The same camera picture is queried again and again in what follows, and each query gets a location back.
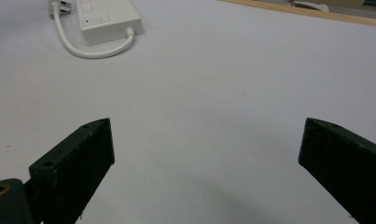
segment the power adapter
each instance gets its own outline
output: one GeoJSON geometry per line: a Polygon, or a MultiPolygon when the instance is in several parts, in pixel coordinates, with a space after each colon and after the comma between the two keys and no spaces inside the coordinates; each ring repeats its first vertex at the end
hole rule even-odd
{"type": "Polygon", "coordinates": [[[136,35],[144,32],[141,17],[129,0],[77,0],[77,14],[88,46],[124,38],[128,27],[136,35]]]}

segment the white cord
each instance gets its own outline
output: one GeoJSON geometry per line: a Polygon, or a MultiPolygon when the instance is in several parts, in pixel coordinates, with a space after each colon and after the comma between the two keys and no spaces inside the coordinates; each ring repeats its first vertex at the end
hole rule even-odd
{"type": "Polygon", "coordinates": [[[56,21],[57,29],[59,30],[60,37],[63,41],[63,44],[65,47],[75,56],[81,57],[81,58],[91,58],[91,59],[100,59],[100,58],[106,58],[111,57],[117,54],[120,54],[121,52],[125,51],[126,49],[129,49],[132,45],[132,42],[134,40],[134,30],[132,27],[128,27],[126,29],[126,34],[128,36],[127,40],[118,48],[111,49],[104,52],[84,52],[79,49],[76,49],[74,46],[71,45],[71,43],[68,41],[68,39],[65,36],[65,33],[63,31],[62,22],[60,21],[60,6],[53,2],[51,4],[53,6],[53,14],[54,14],[54,20],[56,21]]]}

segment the wooden strip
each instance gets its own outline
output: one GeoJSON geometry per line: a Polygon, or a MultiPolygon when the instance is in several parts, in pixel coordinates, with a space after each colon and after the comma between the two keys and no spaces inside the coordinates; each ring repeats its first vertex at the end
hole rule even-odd
{"type": "Polygon", "coordinates": [[[333,13],[333,12],[322,12],[322,11],[310,10],[310,9],[305,9],[305,8],[300,8],[300,7],[287,7],[287,6],[281,6],[281,5],[276,5],[272,3],[258,2],[258,1],[252,1],[252,0],[220,0],[220,1],[239,4],[243,6],[249,6],[249,7],[259,7],[259,8],[264,8],[264,9],[279,11],[279,12],[293,13],[293,14],[303,15],[303,16],[311,16],[311,17],[322,18],[322,19],[327,19],[327,20],[346,21],[346,22],[376,26],[376,19],[372,19],[372,18],[350,16],[350,15],[344,15],[344,14],[333,13]]]}

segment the table surface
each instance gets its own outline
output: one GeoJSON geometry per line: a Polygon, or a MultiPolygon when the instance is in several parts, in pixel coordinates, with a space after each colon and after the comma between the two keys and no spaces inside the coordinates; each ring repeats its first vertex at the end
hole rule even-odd
{"type": "MultiPolygon", "coordinates": [[[[116,163],[77,223],[352,224],[298,165],[306,118],[376,143],[376,27],[219,1],[132,0],[145,33],[84,60],[47,3],[0,3],[0,179],[111,118],[116,163]]],[[[62,17],[81,46],[77,14],[62,17]]]]}

